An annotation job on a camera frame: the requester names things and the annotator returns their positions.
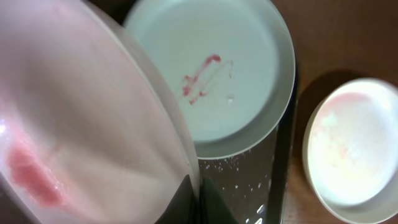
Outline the pinkish white plate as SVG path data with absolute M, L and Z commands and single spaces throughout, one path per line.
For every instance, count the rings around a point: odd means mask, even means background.
M 197 155 L 124 28 L 86 1 L 1 2 L 1 184 L 34 223 L 155 223 Z

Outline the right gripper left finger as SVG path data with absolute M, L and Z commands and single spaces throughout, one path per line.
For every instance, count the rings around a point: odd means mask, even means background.
M 155 224 L 194 224 L 197 223 L 197 200 L 193 193 L 190 176 L 186 175 L 171 199 L 165 212 Z

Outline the large brown serving tray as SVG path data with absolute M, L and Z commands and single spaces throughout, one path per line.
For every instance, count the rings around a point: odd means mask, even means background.
M 124 27 L 124 21 L 135 2 L 95 1 L 95 6 Z M 286 183 L 296 87 L 295 63 L 294 89 L 287 109 L 278 125 L 259 144 L 221 159 L 198 157 L 202 178 L 215 183 L 238 223 L 280 221 L 285 190 L 273 189 L 272 184 Z

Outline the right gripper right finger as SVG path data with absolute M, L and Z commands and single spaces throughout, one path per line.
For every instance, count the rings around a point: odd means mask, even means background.
M 201 185 L 199 213 L 200 224 L 238 224 L 210 179 Z

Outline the cream white plate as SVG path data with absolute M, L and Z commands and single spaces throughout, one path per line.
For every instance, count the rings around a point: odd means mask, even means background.
M 302 160 L 336 218 L 380 223 L 397 215 L 397 87 L 359 78 L 332 91 L 307 123 Z

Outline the pale green plate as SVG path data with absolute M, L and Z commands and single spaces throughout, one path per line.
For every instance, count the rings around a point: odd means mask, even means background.
M 200 159 L 247 151 L 278 125 L 295 53 L 271 1 L 137 1 L 124 27 L 174 94 Z

